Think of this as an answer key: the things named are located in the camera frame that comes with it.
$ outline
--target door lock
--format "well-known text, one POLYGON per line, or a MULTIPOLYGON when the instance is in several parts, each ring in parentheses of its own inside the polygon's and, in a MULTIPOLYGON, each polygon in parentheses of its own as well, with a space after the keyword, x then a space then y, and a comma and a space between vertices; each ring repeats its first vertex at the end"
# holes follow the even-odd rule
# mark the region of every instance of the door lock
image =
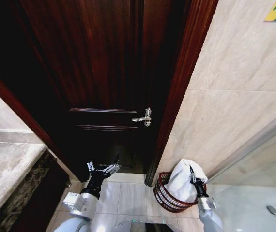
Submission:
POLYGON ((145 117, 140 117, 140 118, 132 118, 133 122, 141 122, 144 121, 144 125, 148 127, 151 124, 151 108, 149 107, 146 109, 146 114, 145 117))

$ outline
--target drain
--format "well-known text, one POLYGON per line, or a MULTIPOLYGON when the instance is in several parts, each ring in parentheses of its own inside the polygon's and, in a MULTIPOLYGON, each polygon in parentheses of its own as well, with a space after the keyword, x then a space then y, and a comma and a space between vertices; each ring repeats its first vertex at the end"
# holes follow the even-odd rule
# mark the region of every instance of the drain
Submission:
POLYGON ((266 208, 268 209, 269 213, 276 216, 276 209, 275 208, 273 208, 271 205, 266 206, 266 208))

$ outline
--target grout line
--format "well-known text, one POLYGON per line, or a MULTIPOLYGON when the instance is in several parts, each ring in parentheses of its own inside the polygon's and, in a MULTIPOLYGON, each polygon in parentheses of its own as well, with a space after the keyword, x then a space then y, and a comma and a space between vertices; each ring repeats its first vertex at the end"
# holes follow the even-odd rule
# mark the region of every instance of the grout line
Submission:
POLYGON ((38 143, 0 142, 0 144, 38 144, 38 143))
POLYGON ((121 184, 120 184, 120 191, 119 191, 119 197, 118 197, 117 212, 119 212, 120 196, 121 196, 121 184))
POLYGON ((137 184, 137 185, 145 185, 144 183, 137 183, 137 182, 120 182, 120 181, 104 181, 104 183, 120 183, 120 184, 137 184))
POLYGON ((144 194, 145 194, 145 196, 146 196, 146 213, 148 214, 148 205, 147 205, 147 188, 145 187, 144 188, 144 194))
POLYGON ((32 130, 25 130, 25 129, 0 129, 0 132, 5 133, 34 133, 32 130))
MULTIPOLYGON (((70 213, 70 211, 67 210, 55 210, 55 212, 68 212, 70 213)), ((157 218, 176 218, 178 220, 178 218, 185 218, 185 219, 199 219, 197 217, 173 217, 173 216, 163 216, 163 215, 148 215, 148 214, 119 214, 119 213, 99 213, 96 212, 97 214, 108 214, 108 215, 124 215, 124 216, 147 216, 147 217, 157 217, 157 218)))
POLYGON ((191 90, 197 90, 197 91, 231 91, 231 92, 258 92, 258 93, 276 93, 276 91, 262 91, 262 90, 238 90, 238 89, 212 89, 212 88, 202 88, 202 89, 195 89, 195 88, 190 88, 188 89, 189 91, 191 90))
POLYGON ((179 225, 179 220, 178 220, 178 218, 177 218, 177 225, 178 225, 178 229, 181 229, 181 228, 180 228, 180 225, 179 225))

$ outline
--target glass shower panel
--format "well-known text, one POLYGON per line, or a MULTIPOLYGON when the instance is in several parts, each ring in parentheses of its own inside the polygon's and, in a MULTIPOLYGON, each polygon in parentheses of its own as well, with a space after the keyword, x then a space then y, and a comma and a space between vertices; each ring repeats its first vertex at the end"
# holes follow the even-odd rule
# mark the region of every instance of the glass shower panel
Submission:
POLYGON ((226 232, 276 232, 276 135, 208 184, 226 232))

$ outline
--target white plastic bag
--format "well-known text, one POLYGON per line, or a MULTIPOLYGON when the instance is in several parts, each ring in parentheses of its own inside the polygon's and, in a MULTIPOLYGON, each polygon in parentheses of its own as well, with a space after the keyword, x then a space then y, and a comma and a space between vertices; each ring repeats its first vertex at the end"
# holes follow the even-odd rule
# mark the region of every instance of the white plastic bag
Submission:
POLYGON ((204 182, 207 181, 205 173, 198 164, 191 160, 181 159, 173 169, 168 184, 164 186, 178 200, 192 203, 195 201, 197 193, 194 185, 190 183, 192 177, 190 167, 197 178, 201 178, 204 182))

